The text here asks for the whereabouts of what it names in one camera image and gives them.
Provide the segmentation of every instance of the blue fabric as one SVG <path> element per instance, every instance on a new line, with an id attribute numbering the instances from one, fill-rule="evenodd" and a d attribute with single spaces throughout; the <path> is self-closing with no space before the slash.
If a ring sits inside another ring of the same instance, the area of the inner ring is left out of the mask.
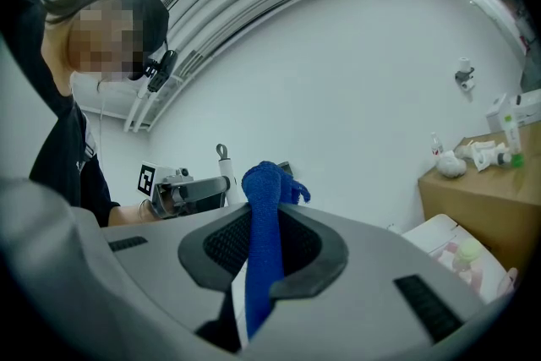
<path id="1" fill-rule="evenodd" d="M 310 193 L 292 175 L 268 161 L 248 170 L 242 186 L 252 207 L 245 291 L 246 327 L 252 338 L 271 312 L 272 283 L 284 277 L 278 203 L 296 205 L 300 195 L 308 203 Z"/>

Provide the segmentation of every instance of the woman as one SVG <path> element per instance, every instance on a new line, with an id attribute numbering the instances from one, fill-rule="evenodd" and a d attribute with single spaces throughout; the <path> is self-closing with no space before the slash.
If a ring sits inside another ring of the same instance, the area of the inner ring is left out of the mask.
<path id="1" fill-rule="evenodd" d="M 6 41 L 26 78 L 57 115 L 30 179 L 83 207 L 100 226 L 153 222 L 148 200 L 111 201 L 86 116 L 74 101 L 74 71 L 101 79 L 138 79 L 166 39 L 169 13 L 160 0 L 21 0 Z"/>

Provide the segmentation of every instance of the plastic container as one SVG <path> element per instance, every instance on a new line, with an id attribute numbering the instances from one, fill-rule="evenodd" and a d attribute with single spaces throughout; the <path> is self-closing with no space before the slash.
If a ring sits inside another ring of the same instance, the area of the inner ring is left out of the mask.
<path id="1" fill-rule="evenodd" d="M 511 165 L 521 167 L 524 164 L 524 155 L 522 154 L 521 137 L 518 133 L 518 126 L 511 114 L 504 117 L 504 132 L 507 138 L 507 145 L 511 152 Z"/>
<path id="2" fill-rule="evenodd" d="M 443 154 L 443 145 L 441 144 L 440 138 L 436 133 L 432 133 L 432 155 L 436 158 L 440 158 Z"/>

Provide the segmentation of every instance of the brown table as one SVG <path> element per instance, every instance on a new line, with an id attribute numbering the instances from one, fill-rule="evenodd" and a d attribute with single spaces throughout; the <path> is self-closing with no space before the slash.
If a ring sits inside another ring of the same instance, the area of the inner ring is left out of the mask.
<path id="1" fill-rule="evenodd" d="M 419 180 L 424 218 L 447 214 L 483 243 L 506 268 L 524 272 L 541 233 L 541 123 L 520 128 L 524 166 L 488 167 L 478 172 L 472 161 L 457 179 L 435 168 Z M 505 134 L 462 140 L 506 142 Z"/>

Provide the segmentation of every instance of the tube with green cap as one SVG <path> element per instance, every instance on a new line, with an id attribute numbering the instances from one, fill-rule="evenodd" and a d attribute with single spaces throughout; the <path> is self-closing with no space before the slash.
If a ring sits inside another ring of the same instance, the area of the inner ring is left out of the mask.
<path id="1" fill-rule="evenodd" d="M 504 131 L 511 152 L 511 165 L 513 167 L 521 167 L 524 164 L 521 137 L 518 133 L 518 126 L 511 114 L 504 117 Z"/>

